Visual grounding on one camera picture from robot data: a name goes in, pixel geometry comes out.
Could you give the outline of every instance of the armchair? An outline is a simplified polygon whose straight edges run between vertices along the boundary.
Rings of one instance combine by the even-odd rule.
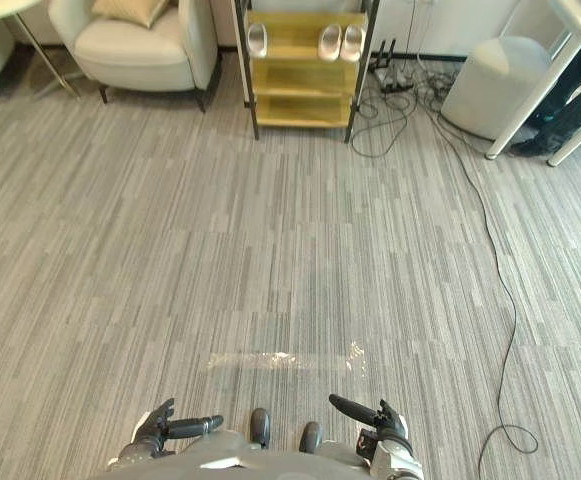
[[[151,92],[203,91],[217,67],[217,39],[208,0],[179,0],[145,27],[91,13],[94,0],[51,0],[50,21],[86,77],[106,87]]]

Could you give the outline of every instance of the floor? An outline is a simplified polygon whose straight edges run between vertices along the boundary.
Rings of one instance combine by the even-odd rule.
[[[85,79],[35,99],[50,78],[22,62],[0,87],[0,480],[100,473],[170,396],[244,432],[268,408],[273,449],[309,420],[353,445],[332,392],[388,399],[426,478],[477,478],[513,310],[421,107],[369,159],[340,130],[255,141],[232,54],[205,115],[179,94],[103,105]],[[519,312],[503,417],[539,440],[523,456],[497,433],[483,478],[581,478],[581,147],[550,168],[455,143]]]

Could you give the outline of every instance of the transparent plastic sheet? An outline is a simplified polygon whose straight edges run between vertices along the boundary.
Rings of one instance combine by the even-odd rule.
[[[212,353],[208,360],[208,369],[240,366],[260,370],[321,370],[328,369],[337,373],[354,372],[366,378],[367,366],[364,349],[353,341],[348,347],[348,354],[294,354],[286,352],[262,353]]]

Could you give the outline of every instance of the wooden shelf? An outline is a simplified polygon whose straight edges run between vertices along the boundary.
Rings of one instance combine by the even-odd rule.
[[[351,97],[357,82],[357,66],[349,62],[319,60],[253,62],[252,86],[257,95],[301,97]]]
[[[268,32],[269,59],[317,60],[321,31],[331,23],[365,28],[364,13],[264,13],[248,12],[248,23],[262,23]]]
[[[338,128],[348,125],[350,98],[299,98],[259,96],[260,125],[278,127]]]

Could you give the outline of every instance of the white table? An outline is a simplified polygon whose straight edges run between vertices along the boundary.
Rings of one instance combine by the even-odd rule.
[[[559,75],[566,69],[574,56],[581,50],[581,0],[549,0],[550,6],[559,16],[569,32],[569,37],[558,55],[552,61],[550,68],[545,73],[532,93],[517,109],[506,128],[497,137],[486,153],[486,158],[494,160],[506,146],[523,122],[530,116],[541,100],[548,94]],[[559,150],[548,163],[558,165],[568,154],[581,144],[581,130]]]
[[[32,43],[37,53],[41,55],[41,58],[48,66],[52,74],[55,76],[59,84],[63,88],[65,88],[68,92],[70,92],[72,95],[78,97],[79,94],[77,93],[77,91],[74,89],[72,85],[70,85],[70,83],[65,79],[65,77],[61,73],[59,73],[56,67],[52,64],[46,52],[43,51],[43,48],[41,48],[39,42],[37,42],[28,26],[24,23],[23,19],[21,18],[21,15],[19,15],[19,12],[28,9],[39,2],[41,2],[41,0],[0,0],[0,19],[10,16],[14,17],[17,24],[21,27],[26,36],[30,39],[30,43]]]

